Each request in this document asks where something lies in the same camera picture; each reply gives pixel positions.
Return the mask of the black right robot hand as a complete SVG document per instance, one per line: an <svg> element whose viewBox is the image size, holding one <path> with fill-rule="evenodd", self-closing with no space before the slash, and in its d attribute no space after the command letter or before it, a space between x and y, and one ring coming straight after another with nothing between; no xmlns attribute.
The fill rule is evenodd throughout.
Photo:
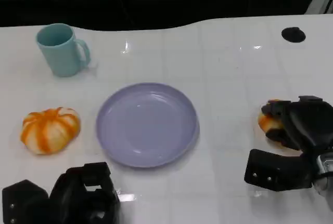
<svg viewBox="0 0 333 224"><path fill-rule="evenodd" d="M316 96L269 100L258 125L269 140L289 149L315 153L332 148L332 106Z"/></svg>

